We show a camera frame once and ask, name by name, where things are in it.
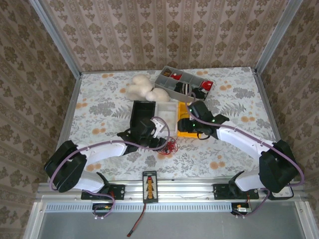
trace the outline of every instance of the floral tablecloth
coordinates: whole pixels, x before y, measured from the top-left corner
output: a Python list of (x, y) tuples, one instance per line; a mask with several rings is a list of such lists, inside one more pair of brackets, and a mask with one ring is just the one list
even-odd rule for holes
[[(251, 68), (192, 69), (185, 72), (214, 82), (205, 103), (214, 115), (223, 114), (257, 136), (275, 140)], [(160, 70), (84, 74), (73, 118), (70, 139), (89, 144), (110, 140), (130, 127), (133, 102), (126, 99), (126, 87), (137, 74), (155, 81)], [(236, 147), (210, 138), (202, 141), (181, 138), (175, 155), (137, 152), (101, 160), (85, 170), (101, 172), (109, 180), (138, 180), (142, 171), (156, 170), (158, 178), (232, 176), (256, 166)]]

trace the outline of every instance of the yellow tray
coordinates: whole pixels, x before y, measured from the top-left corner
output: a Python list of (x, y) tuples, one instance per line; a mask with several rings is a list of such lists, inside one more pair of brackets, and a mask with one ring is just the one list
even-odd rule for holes
[[(177, 122), (183, 118), (189, 118), (189, 114), (187, 112), (185, 103), (179, 102), (178, 103), (178, 120), (177, 120)], [(187, 133), (187, 132), (177, 131), (177, 136), (178, 137), (197, 138), (197, 133)]]

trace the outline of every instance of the red string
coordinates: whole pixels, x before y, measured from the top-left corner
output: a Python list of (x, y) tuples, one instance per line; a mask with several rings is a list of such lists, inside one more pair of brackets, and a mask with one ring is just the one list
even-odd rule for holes
[(161, 151), (158, 151), (158, 153), (163, 155), (169, 155), (171, 153), (175, 154), (180, 147), (180, 145), (176, 143), (177, 139), (171, 137), (167, 142), (166, 146)]

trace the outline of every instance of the white fluffy material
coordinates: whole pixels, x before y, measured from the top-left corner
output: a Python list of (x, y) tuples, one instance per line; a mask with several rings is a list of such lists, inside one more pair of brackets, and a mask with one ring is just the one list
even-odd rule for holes
[(154, 88), (152, 91), (148, 92), (145, 96), (148, 101), (157, 101), (157, 102), (168, 102), (169, 95), (168, 93), (161, 88)]
[(136, 75), (133, 84), (127, 87), (127, 97), (131, 101), (157, 101), (168, 102), (168, 93), (161, 88), (154, 88), (148, 75)]

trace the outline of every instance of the gray floor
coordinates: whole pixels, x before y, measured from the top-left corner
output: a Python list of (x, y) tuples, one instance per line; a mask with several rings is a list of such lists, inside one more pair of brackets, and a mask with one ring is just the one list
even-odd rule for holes
[[(39, 239), (125, 239), (139, 213), (47, 213)], [(267, 203), (255, 215), (230, 213), (146, 213), (132, 239), (304, 239), (292, 203)]]

